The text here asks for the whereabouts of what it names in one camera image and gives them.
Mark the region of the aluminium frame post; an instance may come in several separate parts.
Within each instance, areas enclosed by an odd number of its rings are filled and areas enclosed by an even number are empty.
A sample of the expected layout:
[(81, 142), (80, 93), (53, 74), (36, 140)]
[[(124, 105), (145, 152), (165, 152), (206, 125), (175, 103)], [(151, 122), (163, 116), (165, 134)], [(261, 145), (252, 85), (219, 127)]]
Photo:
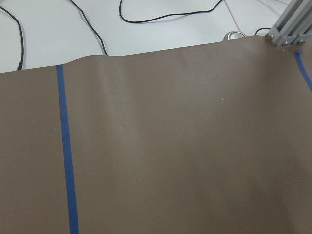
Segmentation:
[(312, 1), (292, 0), (265, 38), (274, 46), (305, 43), (312, 36)]

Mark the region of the brown table mat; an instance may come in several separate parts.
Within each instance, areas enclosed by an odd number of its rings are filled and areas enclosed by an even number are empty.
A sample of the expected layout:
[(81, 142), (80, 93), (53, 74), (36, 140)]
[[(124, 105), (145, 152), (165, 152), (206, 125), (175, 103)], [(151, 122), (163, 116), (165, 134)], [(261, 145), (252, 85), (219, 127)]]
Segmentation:
[(309, 234), (312, 43), (0, 76), (3, 234)]

